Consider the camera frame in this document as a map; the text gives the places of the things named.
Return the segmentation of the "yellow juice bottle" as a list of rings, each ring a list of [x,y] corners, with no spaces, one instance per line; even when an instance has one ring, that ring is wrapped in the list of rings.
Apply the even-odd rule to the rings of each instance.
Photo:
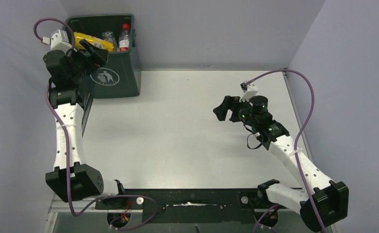
[[[114,51],[114,45],[111,42],[108,42],[106,40],[87,35],[84,33],[79,33],[79,32],[74,32],[75,36],[75,48],[80,49],[80,50],[85,50],[85,48],[80,44],[80,41],[82,39],[85,39],[88,43],[91,45],[95,46],[96,48],[107,50],[109,52]]]

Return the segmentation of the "clear unlabelled bottle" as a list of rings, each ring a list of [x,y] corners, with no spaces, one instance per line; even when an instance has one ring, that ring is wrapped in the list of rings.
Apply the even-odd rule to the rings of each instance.
[[[102,32],[101,39],[110,42],[113,45],[113,52],[116,52],[118,50],[118,44],[112,31]]]

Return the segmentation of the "red label bottle red cap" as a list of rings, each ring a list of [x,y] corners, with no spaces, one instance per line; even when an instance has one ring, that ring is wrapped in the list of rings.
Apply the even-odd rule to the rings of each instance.
[[[119,36],[119,51],[127,51],[130,44],[130,25],[125,23],[122,25],[122,31]]]

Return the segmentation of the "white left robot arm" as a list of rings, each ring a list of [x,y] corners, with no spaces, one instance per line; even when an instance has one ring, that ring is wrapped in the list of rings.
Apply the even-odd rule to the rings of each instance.
[[[51,77],[46,102],[54,115],[56,154],[52,171],[46,173],[49,188],[64,202],[121,194],[119,180],[104,179],[86,163],[83,147],[85,100],[83,79],[103,67],[108,51],[82,39],[81,49],[51,50],[43,57]]]

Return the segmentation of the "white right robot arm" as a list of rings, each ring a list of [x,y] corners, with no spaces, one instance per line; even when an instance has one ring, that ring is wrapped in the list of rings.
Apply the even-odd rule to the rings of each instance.
[[[299,182],[302,190],[289,188],[280,181],[270,180],[258,186],[257,201],[263,207],[273,203],[299,214],[313,232],[320,232],[348,215],[349,189],[344,182],[335,182],[324,174],[299,148],[295,148],[289,131],[268,111],[268,99],[253,96],[225,96],[213,109],[219,121],[231,111],[231,122],[241,122],[260,145],[274,155]]]

